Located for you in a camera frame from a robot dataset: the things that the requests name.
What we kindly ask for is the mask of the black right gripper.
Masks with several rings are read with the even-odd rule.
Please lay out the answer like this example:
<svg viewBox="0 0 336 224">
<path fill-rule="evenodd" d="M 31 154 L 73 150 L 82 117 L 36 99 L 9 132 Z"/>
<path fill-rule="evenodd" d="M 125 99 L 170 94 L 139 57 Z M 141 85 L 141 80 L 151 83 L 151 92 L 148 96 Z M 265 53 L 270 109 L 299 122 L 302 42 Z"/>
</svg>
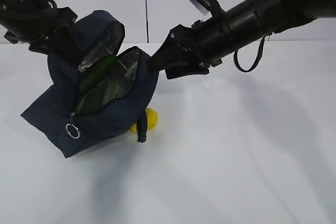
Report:
<svg viewBox="0 0 336 224">
<path fill-rule="evenodd" d="M 196 21 L 191 27 L 177 25 L 147 61 L 151 71 L 165 70 L 168 79 L 207 75 L 209 67 L 223 63 L 223 21 Z"/>
</svg>

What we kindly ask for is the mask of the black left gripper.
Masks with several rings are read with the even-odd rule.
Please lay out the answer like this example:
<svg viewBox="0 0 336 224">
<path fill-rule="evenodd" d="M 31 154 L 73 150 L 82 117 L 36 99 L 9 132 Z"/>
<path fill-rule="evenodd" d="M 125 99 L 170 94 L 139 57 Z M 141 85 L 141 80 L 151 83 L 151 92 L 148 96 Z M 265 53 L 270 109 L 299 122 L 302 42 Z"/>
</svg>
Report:
<svg viewBox="0 0 336 224">
<path fill-rule="evenodd" d="M 85 53 L 75 37 L 74 24 L 78 15 L 69 7 L 57 9 L 57 18 L 48 30 L 29 45 L 29 51 L 48 55 L 56 53 L 73 64 L 80 64 Z"/>
</svg>

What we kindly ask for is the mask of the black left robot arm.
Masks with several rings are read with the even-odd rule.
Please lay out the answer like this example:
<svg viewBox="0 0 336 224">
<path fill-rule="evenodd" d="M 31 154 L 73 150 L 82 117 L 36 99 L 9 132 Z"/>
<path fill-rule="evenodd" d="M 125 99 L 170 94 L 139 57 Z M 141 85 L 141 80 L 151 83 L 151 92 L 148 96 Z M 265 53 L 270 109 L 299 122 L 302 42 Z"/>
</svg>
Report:
<svg viewBox="0 0 336 224">
<path fill-rule="evenodd" d="M 79 65 L 85 54 L 71 33 L 77 18 L 72 9 L 59 8 L 54 0 L 1 0 L 6 40 L 28 43 L 30 51 L 57 53 Z"/>
</svg>

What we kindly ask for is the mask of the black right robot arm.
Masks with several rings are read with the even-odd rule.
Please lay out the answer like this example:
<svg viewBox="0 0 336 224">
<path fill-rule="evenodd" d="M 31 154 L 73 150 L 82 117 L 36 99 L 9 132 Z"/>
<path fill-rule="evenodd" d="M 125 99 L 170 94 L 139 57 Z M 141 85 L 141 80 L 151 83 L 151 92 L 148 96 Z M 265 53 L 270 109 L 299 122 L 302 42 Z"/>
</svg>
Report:
<svg viewBox="0 0 336 224">
<path fill-rule="evenodd" d="M 245 0 L 223 10 L 217 0 L 189 0 L 210 19 L 191 27 L 178 25 L 148 60 L 151 71 L 165 71 L 168 79 L 195 74 L 206 75 L 211 67 L 233 55 L 238 65 L 239 49 L 259 41 L 255 69 L 262 56 L 265 39 L 319 18 L 335 17 L 335 0 Z"/>
</svg>

